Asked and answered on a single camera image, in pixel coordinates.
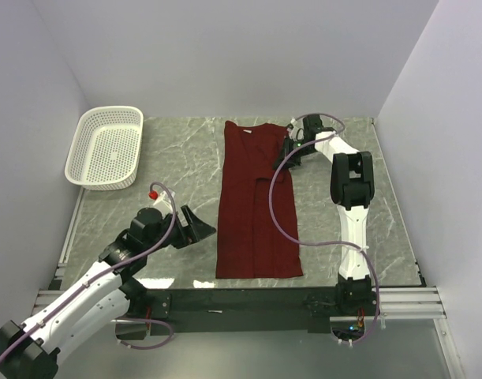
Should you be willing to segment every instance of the marble table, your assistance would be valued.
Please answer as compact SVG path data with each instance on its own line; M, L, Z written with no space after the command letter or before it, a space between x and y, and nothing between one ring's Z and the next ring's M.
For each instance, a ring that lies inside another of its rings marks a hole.
M217 226L224 157L226 120L239 126L272 122L285 126L290 118L148 118L136 181L126 189L84 191L73 235L66 251L62 289L74 283L96 260L106 245L129 226L140 208L151 205L148 185L166 183L176 192L178 206L189 207L203 221ZM421 285L418 267L388 177L371 118L348 118L343 138L374 159L376 195L368 215L368 255L383 286ZM314 154L292 170L298 230L302 240L337 240L340 223L329 194L331 163ZM159 250L136 274L153 288L194 287L307 287L333 286L337 282L340 247L301 247L305 275L298 278L217 280L216 236L187 248Z

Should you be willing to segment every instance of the plastic laundry basket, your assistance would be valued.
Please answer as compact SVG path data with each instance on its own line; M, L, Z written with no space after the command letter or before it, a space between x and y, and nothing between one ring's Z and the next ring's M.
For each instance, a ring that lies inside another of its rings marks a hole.
M87 190L120 190L136 178L143 114L134 107L98 107L77 124L65 176Z

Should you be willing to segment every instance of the maroon cloth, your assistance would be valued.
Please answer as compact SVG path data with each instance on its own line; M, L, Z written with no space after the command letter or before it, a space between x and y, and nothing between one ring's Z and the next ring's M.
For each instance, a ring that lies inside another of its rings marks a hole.
M272 222L268 194L272 165L286 128L263 124L244 128L225 123L225 163L219 200L216 277L291 278L302 275L297 244ZM274 212L282 228L298 238L291 174L276 179Z

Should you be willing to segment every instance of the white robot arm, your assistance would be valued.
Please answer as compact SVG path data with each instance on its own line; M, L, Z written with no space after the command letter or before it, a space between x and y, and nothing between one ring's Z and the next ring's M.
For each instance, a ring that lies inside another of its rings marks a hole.
M316 134L316 140L329 137L332 134L335 134L335 132L318 133ZM317 142L316 150L326 156L332 163L335 154L356 155L359 153L358 150L349 146L337 135L334 135L330 140ZM341 220L342 241L352 242L366 249L368 207L357 205L347 209L343 205L337 205L337 210ZM353 278L353 280L361 280L370 275L365 258L348 246L342 246L342 259L338 272L344 279Z
M147 256L109 271L123 261L150 251L148 249L157 242L161 243L159 249L169 245L180 249L216 232L198 219L188 206L181 207L181 212L186 223L176 217L172 226L172 206L165 196L159 197L152 207L137 213L130 228L120 233L99 255L98 261L57 300L20 325L9 321L2 326L0 371L4 376L51 379L58 366L78 346L111 320L126 315L130 309L134 313L139 313L141 307L151 309L151 297L147 296L146 288L133 278L146 265ZM103 272L107 273L93 281L92 278ZM8 353L21 338L24 339Z
M301 164L302 156L315 152L326 156L332 162L331 197L341 220L341 240L365 250L368 206L374 196L372 155L349 146L333 128L323 127L317 114L305 116L302 126L292 120L288 130L289 136L274 168L283 159L286 159L285 167L291 168ZM355 249L343 245L339 281L363 280L369 275L365 258Z

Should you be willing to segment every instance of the white wall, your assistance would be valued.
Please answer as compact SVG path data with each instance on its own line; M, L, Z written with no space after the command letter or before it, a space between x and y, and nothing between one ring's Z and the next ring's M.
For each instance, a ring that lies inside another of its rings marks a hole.
M63 174L87 109L29 0L0 1L0 326L53 276L77 188Z
M379 115L424 274L482 379L482 0L441 0Z
M437 0L33 0L92 106L379 113Z

